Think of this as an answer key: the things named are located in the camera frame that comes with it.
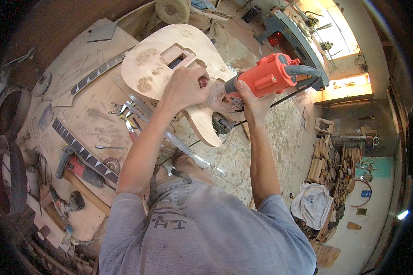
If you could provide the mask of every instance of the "person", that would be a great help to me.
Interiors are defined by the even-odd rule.
[[[203,68],[175,70],[130,149],[100,250],[100,274],[313,274],[315,252],[281,198],[267,137],[265,116],[275,94],[257,98],[243,81],[236,83],[251,135],[257,211],[215,186],[185,154],[173,159],[178,176],[168,177],[165,168],[155,173],[171,119],[208,97],[200,77],[209,80]],[[152,206],[146,215],[148,190]]]

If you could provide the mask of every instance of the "white cloth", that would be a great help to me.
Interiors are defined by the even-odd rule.
[[[295,217],[304,220],[306,225],[320,230],[329,215],[332,200],[326,186],[303,182],[291,203],[291,212]]]

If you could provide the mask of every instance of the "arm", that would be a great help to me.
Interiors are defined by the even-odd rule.
[[[200,88],[199,77],[209,80],[205,69],[177,69],[147,126],[130,149],[119,173],[116,194],[133,193],[143,198],[150,185],[159,148],[171,119],[183,108],[206,101],[209,89]]]
[[[252,194],[255,206],[259,209],[264,198],[275,194],[281,195],[265,123],[266,114],[275,94],[257,98],[245,82],[239,80],[236,86],[245,102],[244,115],[251,135]]]

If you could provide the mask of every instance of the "guitar body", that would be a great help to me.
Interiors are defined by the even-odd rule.
[[[161,100],[174,70],[182,66],[205,68],[210,77],[208,86],[213,90],[220,90],[227,80],[236,75],[223,62],[208,37],[187,24],[166,26],[141,41],[127,53],[122,62],[121,75],[134,91],[156,102]],[[231,120],[244,119],[242,112],[231,113],[231,109],[215,111]],[[221,146],[222,141],[211,122],[213,109],[199,104],[182,112],[200,140],[209,146]]]

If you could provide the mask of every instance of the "gray t-shirt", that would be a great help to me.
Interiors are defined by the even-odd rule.
[[[147,217],[137,195],[115,197],[100,274],[314,273],[315,252],[280,195],[254,211],[220,187],[180,178],[157,195]]]

